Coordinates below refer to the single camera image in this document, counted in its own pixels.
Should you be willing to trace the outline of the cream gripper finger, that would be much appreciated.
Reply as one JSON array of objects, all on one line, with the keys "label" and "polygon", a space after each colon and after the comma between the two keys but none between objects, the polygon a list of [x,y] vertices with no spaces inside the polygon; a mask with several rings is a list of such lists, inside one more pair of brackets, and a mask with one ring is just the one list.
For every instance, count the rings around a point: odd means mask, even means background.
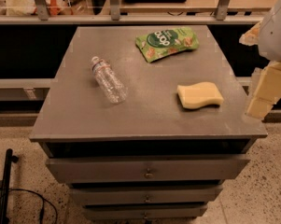
[{"label": "cream gripper finger", "polygon": [[272,102],[258,97],[250,97],[247,102],[246,114],[255,119],[264,119],[272,110],[273,106],[274,104]]}]

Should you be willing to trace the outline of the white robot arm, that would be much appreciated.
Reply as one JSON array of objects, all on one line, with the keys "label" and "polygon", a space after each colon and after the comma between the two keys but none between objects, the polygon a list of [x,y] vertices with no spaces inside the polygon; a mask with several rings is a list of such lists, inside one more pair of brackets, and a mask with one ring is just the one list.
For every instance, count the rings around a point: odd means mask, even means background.
[{"label": "white robot arm", "polygon": [[281,99],[281,0],[277,0],[260,23],[258,48],[260,56],[269,63],[252,74],[246,114],[264,119]]}]

